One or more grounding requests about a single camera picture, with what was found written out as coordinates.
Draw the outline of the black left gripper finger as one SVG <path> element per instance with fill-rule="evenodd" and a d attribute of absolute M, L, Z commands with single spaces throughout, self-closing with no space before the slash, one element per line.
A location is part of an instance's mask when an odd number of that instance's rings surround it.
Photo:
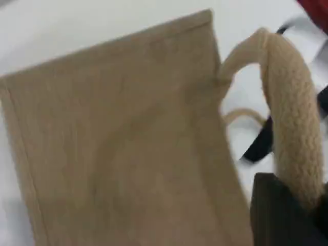
<path fill-rule="evenodd" d="M 324 235 L 328 235 L 328 195 L 327 182 L 324 184 L 324 193 L 320 198 L 318 207 L 315 211 L 316 227 Z"/>
<path fill-rule="evenodd" d="M 303 209 L 273 173 L 255 175 L 250 208 L 254 245 L 327 245 L 315 211 Z"/>

